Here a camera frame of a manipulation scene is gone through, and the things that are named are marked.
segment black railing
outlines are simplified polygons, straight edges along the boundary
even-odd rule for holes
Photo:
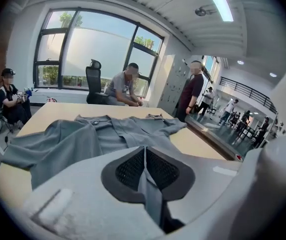
[[[221,78],[221,82],[219,83],[219,85],[228,87],[243,95],[246,95],[247,97],[259,102],[264,107],[268,108],[271,112],[275,114],[277,113],[277,110],[270,98],[268,98],[266,95],[262,94],[261,92],[256,91],[253,88],[250,88],[247,85],[244,85],[240,82],[236,82],[234,80],[230,80],[225,77]]]

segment black cap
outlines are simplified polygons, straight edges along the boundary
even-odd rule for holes
[[[14,75],[15,72],[14,72],[13,70],[11,70],[10,68],[4,68],[3,71],[2,71],[1,76],[3,77],[3,76],[5,76],[6,74],[7,74],[7,75],[8,75],[8,74]]]

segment table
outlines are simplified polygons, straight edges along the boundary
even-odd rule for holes
[[[162,114],[166,119],[172,118],[161,108],[48,102],[32,116],[17,136],[42,132],[55,120],[74,120],[78,115],[82,117],[109,115],[124,119],[132,116],[145,118],[148,114]],[[171,135],[170,141],[182,153],[224,160],[211,146],[187,128]],[[31,192],[31,175],[28,171],[3,163],[0,165],[0,198],[7,206],[20,207]]]

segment white shirt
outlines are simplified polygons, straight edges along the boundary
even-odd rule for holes
[[[207,105],[210,105],[213,98],[214,98],[214,92],[213,91],[208,92],[207,94],[205,94],[203,102],[206,103]]]
[[[228,112],[228,113],[232,113],[233,112],[233,108],[235,107],[235,102],[233,100],[229,101],[226,108],[225,108],[225,111]]]

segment white ceiling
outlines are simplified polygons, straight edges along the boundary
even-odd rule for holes
[[[29,0],[14,0],[24,8]],[[228,0],[234,22],[223,22],[212,0],[133,0],[165,18],[195,47],[193,54],[226,57],[232,65],[277,83],[286,72],[286,14],[274,0]],[[203,7],[213,13],[195,15]],[[279,77],[271,79],[269,72]]]
[[[226,92],[223,92],[223,91],[220,91],[220,90],[216,90],[217,92],[217,95],[225,100],[226,102],[230,101],[231,99],[235,100],[235,99],[238,99],[238,103],[236,104],[235,106],[235,111],[237,112],[242,112],[242,111],[238,111],[237,108],[241,108],[243,109],[244,111],[250,111],[252,112],[253,114],[251,114],[251,117],[254,117],[254,118],[257,118],[259,121],[263,122],[266,115],[261,112],[260,110],[258,110],[257,108],[253,107],[252,105],[244,102],[243,100],[237,98],[237,97],[234,97]]]

